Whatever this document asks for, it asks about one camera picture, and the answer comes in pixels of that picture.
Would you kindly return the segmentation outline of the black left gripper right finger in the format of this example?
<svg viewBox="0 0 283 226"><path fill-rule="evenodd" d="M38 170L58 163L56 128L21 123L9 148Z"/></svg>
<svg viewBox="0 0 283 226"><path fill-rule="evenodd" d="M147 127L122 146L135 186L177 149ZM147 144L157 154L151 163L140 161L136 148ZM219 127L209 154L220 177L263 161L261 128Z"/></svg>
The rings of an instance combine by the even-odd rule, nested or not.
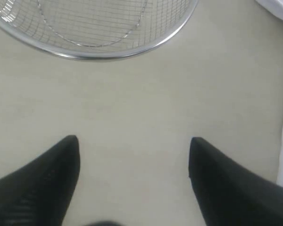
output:
<svg viewBox="0 0 283 226"><path fill-rule="evenodd" d="M283 226L283 187L193 137L189 178L207 226Z"/></svg>

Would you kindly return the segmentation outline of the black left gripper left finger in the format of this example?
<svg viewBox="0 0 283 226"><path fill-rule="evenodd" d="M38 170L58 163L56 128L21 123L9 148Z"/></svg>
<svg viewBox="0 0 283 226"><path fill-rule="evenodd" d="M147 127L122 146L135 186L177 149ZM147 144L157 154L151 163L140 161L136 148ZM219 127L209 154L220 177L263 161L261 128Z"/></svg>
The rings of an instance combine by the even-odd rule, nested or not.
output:
<svg viewBox="0 0 283 226"><path fill-rule="evenodd" d="M62 225L79 172L79 141L69 135L0 178L0 226Z"/></svg>

